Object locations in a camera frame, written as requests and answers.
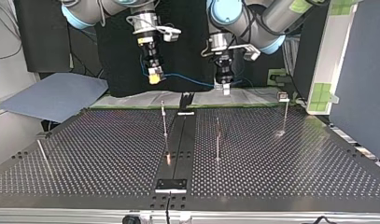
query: black panel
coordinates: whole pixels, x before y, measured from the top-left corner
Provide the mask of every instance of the black panel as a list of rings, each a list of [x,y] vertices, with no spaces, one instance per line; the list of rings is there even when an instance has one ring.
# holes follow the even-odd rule
[[[67,72],[70,48],[67,22],[56,0],[15,1],[29,72]]]
[[[331,121],[380,159],[380,0],[359,4]]]
[[[328,15],[328,7],[312,9],[303,26],[297,62],[294,70],[294,81],[298,91],[305,99],[309,96],[312,79],[315,73],[318,52]]]

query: blue cable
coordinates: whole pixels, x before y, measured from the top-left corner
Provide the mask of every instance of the blue cable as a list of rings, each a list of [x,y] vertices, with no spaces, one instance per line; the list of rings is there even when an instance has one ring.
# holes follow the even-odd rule
[[[143,76],[148,77],[148,74],[146,73],[146,70],[144,68],[141,56],[140,56],[140,65],[141,65],[141,70],[142,70]],[[176,73],[165,74],[164,76],[165,77],[181,77],[181,78],[186,79],[187,81],[190,81],[192,83],[195,83],[195,84],[198,84],[198,85],[201,85],[201,86],[213,87],[214,88],[213,84],[197,81],[197,80],[194,80],[192,78],[185,77],[183,75],[176,74]]]
[[[166,74],[164,76],[165,77],[181,77],[181,78],[186,79],[187,81],[193,82],[195,84],[198,84],[198,85],[201,85],[201,86],[206,86],[206,87],[213,87],[214,88],[213,84],[197,81],[197,80],[194,80],[192,78],[184,77],[183,75],[176,74],[176,73],[170,73],[170,74]]]

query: wire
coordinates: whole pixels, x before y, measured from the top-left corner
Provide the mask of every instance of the wire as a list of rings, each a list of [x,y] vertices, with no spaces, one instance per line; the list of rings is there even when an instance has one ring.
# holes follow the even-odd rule
[[[145,66],[144,66],[143,61],[142,61],[142,56],[140,56],[140,65],[141,65],[141,70],[142,70],[143,76],[148,77],[148,74],[147,74],[147,72],[145,70]],[[212,88],[214,88],[213,84],[197,81],[195,79],[192,79],[190,77],[185,77],[185,76],[177,74],[177,73],[165,74],[164,76],[165,77],[181,77],[181,78],[186,79],[187,81],[190,81],[192,83],[195,83],[195,84],[198,84],[198,85],[201,85],[201,86],[206,86],[206,87],[212,87]]]
[[[61,0],[61,2],[65,7],[73,7],[79,3],[79,0]]]
[[[314,7],[326,7],[330,4],[331,0],[324,0],[323,2],[315,2],[314,0],[305,0],[307,3]]]
[[[157,3],[155,3],[155,8],[160,4],[161,0],[157,0]]]
[[[186,79],[187,81],[193,82],[195,84],[214,88],[213,84],[197,81],[197,80],[194,80],[194,79],[189,78],[189,77],[185,77],[185,76],[177,74],[177,73],[166,74],[165,77],[181,77],[181,78]]]
[[[326,217],[324,217],[324,216],[323,216],[323,217],[318,217],[318,218],[316,219],[316,221],[313,222],[312,224],[319,224],[323,219],[324,219],[327,223],[329,223],[329,224],[337,224],[336,222],[329,221],[329,219],[326,218]]]
[[[3,25],[16,37],[18,38],[18,40],[21,41],[21,35],[19,33],[19,27],[18,27],[18,24],[17,24],[17,21],[13,15],[13,12],[11,10],[6,10],[3,6],[0,5],[0,9],[8,16],[8,18],[11,20],[12,24],[14,25],[14,28],[15,28],[15,32],[13,32],[9,26],[4,22],[4,20],[0,17],[0,22],[3,23]],[[7,59],[7,58],[10,58],[10,57],[13,57],[17,54],[19,54],[19,52],[21,52],[21,49],[22,49],[22,43],[20,44],[20,46],[18,47],[18,49],[11,53],[11,54],[8,54],[7,56],[3,56],[3,57],[0,57],[0,60],[4,60],[4,59]]]
[[[171,193],[169,193],[169,199],[167,200],[167,205],[166,205],[166,210],[165,210],[165,214],[166,214],[166,223],[167,223],[167,224],[170,224],[170,216],[169,216],[170,195],[171,195]]]
[[[2,11],[9,17],[9,19],[11,20],[12,24],[14,25],[14,28],[15,28],[15,32],[12,31],[9,26],[4,22],[4,20],[0,17],[0,22],[3,23],[3,25],[18,39],[18,40],[21,40],[21,35],[19,33],[19,28],[17,27],[17,23],[16,21],[12,20],[11,17],[9,16],[8,12],[6,12],[5,9],[2,9]]]
[[[86,30],[80,30],[82,31],[83,33],[87,34],[87,35],[94,35],[94,36],[97,36],[97,34],[94,34],[92,32],[89,32],[89,31],[86,31]]]
[[[99,5],[100,15],[102,16],[102,20],[100,21],[100,24],[102,25],[102,27],[105,27],[106,26],[106,16],[105,16],[105,12],[103,11],[103,9],[104,9],[103,1],[97,0],[97,5]]]
[[[101,78],[104,72],[105,72],[105,69],[102,68],[100,72],[97,74],[97,78]]]
[[[284,63],[285,63],[285,64],[289,64],[288,59],[287,59],[287,57],[286,57],[286,53],[283,54],[283,60],[284,60]],[[301,95],[300,91],[298,90],[297,85],[295,84],[295,81],[294,81],[294,77],[291,75],[291,72],[289,71],[289,69],[288,69],[288,71],[287,71],[287,75],[291,78],[291,83],[292,83],[292,85],[294,86],[295,91],[298,93],[298,95],[299,95],[299,96],[301,97],[301,99],[303,100],[303,103],[304,103],[305,105],[308,105],[308,103],[306,103],[306,101],[305,101],[305,98],[303,98],[303,96]]]
[[[245,31],[242,33],[242,36],[245,36],[246,33],[248,33],[248,40],[247,40],[247,44],[250,44],[250,41],[251,41],[251,36],[252,36],[252,28],[253,28],[253,20],[251,20],[251,16],[250,16],[250,12],[252,12],[248,6],[247,6],[247,3],[245,0],[242,0],[242,4],[243,6],[245,7],[246,9],[246,14],[247,14],[247,20],[248,20],[248,26],[247,28],[245,29]]]
[[[141,17],[138,17],[138,16],[128,16],[126,17],[126,21],[131,24],[132,26],[134,26],[134,20],[139,20],[139,21],[143,21],[145,22],[146,24],[150,25],[152,28],[156,29],[157,31],[159,31],[161,34],[163,35],[170,35],[171,33],[169,32],[166,32],[164,31],[163,29],[160,29],[158,28],[158,26],[152,24],[151,22],[141,18]]]
[[[9,54],[9,55],[7,55],[7,56],[0,57],[0,60],[7,59],[7,58],[10,58],[10,57],[13,57],[13,56],[19,54],[19,52],[21,52],[21,45],[19,46],[19,48],[18,48],[17,51],[15,51],[14,53],[11,53],[11,54]]]
[[[148,5],[148,4],[152,3],[152,2],[154,2],[154,0],[150,0],[150,1],[147,1],[145,3],[136,5],[136,6],[126,6],[126,7],[143,7],[143,6],[146,6],[146,5]]]
[[[82,66],[84,67],[84,76],[87,75],[87,71],[93,76],[93,77],[97,77],[86,65],[84,62],[82,62],[79,57],[72,51],[71,54],[82,64]]]
[[[94,40],[91,36],[87,35],[87,33],[85,33],[85,31],[83,31],[83,30],[79,30],[79,29],[76,29],[76,28],[74,28],[74,27],[72,27],[72,26],[69,26],[69,27],[70,27],[72,30],[75,30],[75,31],[78,31],[78,32],[82,33],[82,34],[85,35],[87,38],[89,38],[90,41],[91,41],[93,44],[97,45],[96,40]]]

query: green tape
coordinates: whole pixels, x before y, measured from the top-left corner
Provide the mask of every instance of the green tape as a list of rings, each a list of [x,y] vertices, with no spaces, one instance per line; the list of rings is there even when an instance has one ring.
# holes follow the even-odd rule
[[[331,84],[315,83],[308,109],[310,111],[324,112],[327,110],[330,100]]]
[[[334,0],[332,1],[330,15],[332,16],[350,15],[352,6],[356,4],[357,2],[358,0]]]
[[[268,80],[267,85],[268,86],[285,86],[284,83],[276,83],[275,81],[271,80],[271,76],[280,76],[285,77],[286,76],[286,69],[280,68],[280,69],[269,69],[268,71]]]
[[[295,0],[291,6],[289,6],[289,9],[293,12],[297,13],[305,13],[309,8],[311,8],[312,5],[307,3],[305,0]]]

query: white wall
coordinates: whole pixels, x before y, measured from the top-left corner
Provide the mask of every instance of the white wall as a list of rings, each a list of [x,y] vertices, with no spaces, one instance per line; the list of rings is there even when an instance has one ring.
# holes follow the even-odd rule
[[[13,7],[12,1],[0,0],[6,8]],[[13,30],[8,17],[0,16]],[[16,52],[21,42],[0,22],[0,57]],[[0,60],[0,101],[26,89],[36,82],[35,74],[27,72],[21,51],[14,57]],[[35,135],[42,131],[39,119],[32,119],[0,110],[0,163],[17,151],[35,141]]]
[[[7,8],[10,6],[8,0],[0,0],[0,4]],[[13,30],[12,24],[1,10],[0,15]],[[20,45],[21,42],[0,22],[0,57],[17,51]],[[21,91],[34,83],[35,75],[27,72],[22,51],[14,57],[0,60],[0,98]]]

